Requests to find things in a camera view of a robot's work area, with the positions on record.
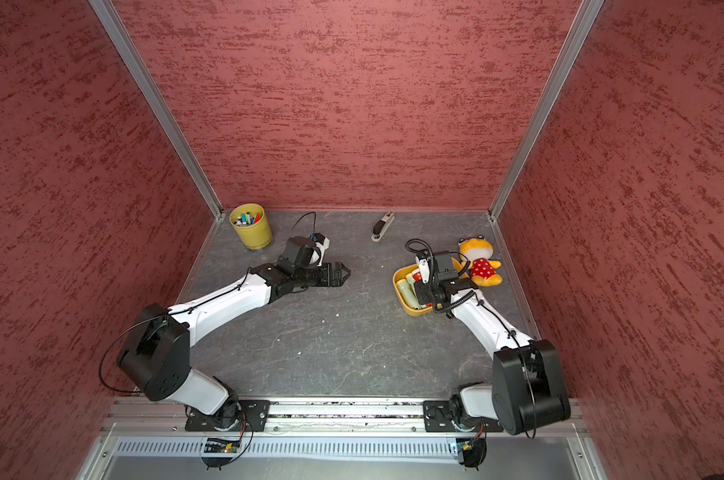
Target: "gray tabletop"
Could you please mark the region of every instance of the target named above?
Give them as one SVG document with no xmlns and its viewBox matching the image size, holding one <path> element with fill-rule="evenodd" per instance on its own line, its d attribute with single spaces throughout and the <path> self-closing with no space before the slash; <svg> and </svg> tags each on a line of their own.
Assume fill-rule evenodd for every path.
<svg viewBox="0 0 724 480">
<path fill-rule="evenodd" d="M 248 250 L 227 223 L 214 239 L 191 298 L 241 278 L 248 266 L 276 262 L 303 211 L 267 212 L 273 241 Z M 351 277 L 340 288 L 284 296 L 215 330 L 191 350 L 197 370 L 240 395 L 447 396 L 467 382 L 488 382 L 491 356 L 459 320 L 408 316 L 394 292 L 394 272 L 414 263 L 405 242 L 457 250 L 458 239 L 484 235 L 484 214 L 397 214 L 382 241 L 370 239 L 380 213 L 319 212 L 317 231 L 330 238 L 325 261 L 341 261 Z M 311 233 L 311 217 L 294 235 Z M 501 276 L 504 267 L 499 269 Z M 524 331 L 509 283 L 482 289 Z"/>
</svg>

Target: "wall panel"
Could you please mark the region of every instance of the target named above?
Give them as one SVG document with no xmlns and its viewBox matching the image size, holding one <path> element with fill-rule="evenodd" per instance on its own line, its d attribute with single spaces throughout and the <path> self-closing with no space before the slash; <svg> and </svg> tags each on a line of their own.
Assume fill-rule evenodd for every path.
<svg viewBox="0 0 724 480">
<path fill-rule="evenodd" d="M 100 355 L 211 221 L 86 0 L 0 2 L 0 478 L 78 471 Z"/>
<path fill-rule="evenodd" d="M 724 2 L 605 3 L 501 228 L 610 478 L 724 472 Z"/>
<path fill-rule="evenodd" d="M 115 0 L 223 206 L 490 206 L 577 0 Z"/>
</svg>

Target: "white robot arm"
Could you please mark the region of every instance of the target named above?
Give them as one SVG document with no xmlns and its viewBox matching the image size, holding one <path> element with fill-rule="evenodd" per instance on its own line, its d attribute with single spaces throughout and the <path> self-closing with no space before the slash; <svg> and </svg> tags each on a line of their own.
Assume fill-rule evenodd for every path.
<svg viewBox="0 0 724 480">
<path fill-rule="evenodd" d="M 415 249 L 414 244 L 424 248 Z M 471 423 L 471 418 L 494 418 L 517 435 L 569 418 L 570 403 L 554 346 L 533 340 L 506 320 L 463 275 L 468 265 L 455 271 L 450 252 L 435 253 L 420 239 L 409 240 L 405 248 L 429 272 L 428 279 L 414 285 L 418 302 L 462 321 L 493 357 L 492 385 L 457 389 L 451 398 L 451 420 L 461 425 Z"/>
<path fill-rule="evenodd" d="M 118 366 L 152 401 L 175 400 L 216 429 L 237 424 L 238 397 L 216 379 L 191 368 L 189 350 L 206 334 L 245 312 L 311 286 L 341 286 L 349 278 L 340 262 L 323 264 L 324 235 L 295 236 L 275 264 L 262 264 L 228 286 L 164 309 L 154 304 L 136 319 L 117 357 Z"/>
</svg>

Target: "yellow bowl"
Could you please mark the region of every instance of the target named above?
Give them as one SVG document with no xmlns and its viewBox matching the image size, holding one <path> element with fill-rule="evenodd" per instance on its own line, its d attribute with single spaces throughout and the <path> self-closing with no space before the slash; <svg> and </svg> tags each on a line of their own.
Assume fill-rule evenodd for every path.
<svg viewBox="0 0 724 480">
<path fill-rule="evenodd" d="M 453 258 L 453 268 L 455 268 L 455 271 L 460 272 L 460 269 L 463 268 L 463 264 L 461 264 L 458 260 Z M 420 310 L 410 308 L 409 306 L 407 306 L 407 303 L 405 303 L 405 299 L 402 298 L 402 293 L 400 293 L 399 289 L 396 288 L 397 282 L 399 282 L 402 279 L 406 279 L 407 274 L 411 274 L 417 269 L 418 269 L 417 265 L 410 265 L 410 266 L 405 266 L 404 268 L 400 268 L 399 270 L 397 270 L 395 272 L 394 279 L 393 279 L 394 291 L 396 292 L 396 298 L 399 299 L 399 303 L 402 303 L 402 308 L 405 309 L 405 313 L 410 316 L 421 316 L 421 315 L 425 315 L 426 313 L 434 310 L 434 308 L 432 308 L 430 306 L 427 306 L 426 308 L 422 308 Z"/>
</svg>

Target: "mounting plate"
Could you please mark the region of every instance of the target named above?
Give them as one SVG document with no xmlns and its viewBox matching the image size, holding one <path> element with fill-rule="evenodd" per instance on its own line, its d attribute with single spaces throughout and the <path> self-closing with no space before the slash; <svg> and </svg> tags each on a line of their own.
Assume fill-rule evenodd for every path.
<svg viewBox="0 0 724 480">
<path fill-rule="evenodd" d="M 240 400 L 244 416 L 253 428 L 254 432 L 262 432 L 268 420 L 268 409 L 271 402 L 268 400 Z M 223 434 L 213 426 L 204 421 L 204 417 L 190 416 L 186 420 L 186 432 L 215 432 Z"/>
<path fill-rule="evenodd" d="M 449 400 L 425 400 L 423 402 L 423 424 L 427 432 L 461 432 L 477 433 L 482 424 L 477 422 L 472 427 L 460 429 L 450 415 Z M 503 427 L 494 418 L 485 418 L 485 429 L 488 433 L 501 433 Z"/>
</svg>

